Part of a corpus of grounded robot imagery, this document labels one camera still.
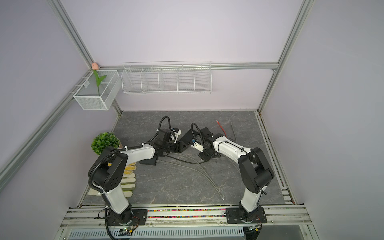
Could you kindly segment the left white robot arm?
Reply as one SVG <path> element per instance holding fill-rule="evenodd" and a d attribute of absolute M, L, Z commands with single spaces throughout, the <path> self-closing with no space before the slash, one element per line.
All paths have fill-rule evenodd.
<path fill-rule="evenodd" d="M 127 212 L 131 205 L 121 186 L 126 166 L 136 162 L 155 165 L 157 159 L 167 153 L 182 152 L 185 147 L 178 141 L 181 134 L 182 131 L 178 128 L 161 129 L 153 140 L 140 146 L 121 149 L 106 147 L 89 170 L 90 188 L 102 196 L 112 212 Z"/>

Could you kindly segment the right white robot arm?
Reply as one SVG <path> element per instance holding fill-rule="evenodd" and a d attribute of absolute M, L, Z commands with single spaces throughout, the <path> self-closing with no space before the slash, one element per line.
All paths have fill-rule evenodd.
<path fill-rule="evenodd" d="M 201 152 L 201 159 L 208 161 L 216 155 L 224 155 L 238 164 L 242 182 L 245 186 L 240 208 L 246 212 L 254 212 L 259 207 L 261 196 L 267 186 L 275 178 L 274 171 L 260 148 L 243 147 L 221 134 L 193 140 L 193 147 Z"/>

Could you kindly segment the small ribbed black switch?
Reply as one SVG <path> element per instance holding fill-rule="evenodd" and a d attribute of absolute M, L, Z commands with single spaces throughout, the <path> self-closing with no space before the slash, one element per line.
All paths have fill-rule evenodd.
<path fill-rule="evenodd" d="M 188 130 L 179 141 L 183 142 L 186 145 L 206 145 L 209 141 L 213 141 L 213 134 L 209 131 L 208 128 L 203 128 L 195 131 L 194 129 Z"/>

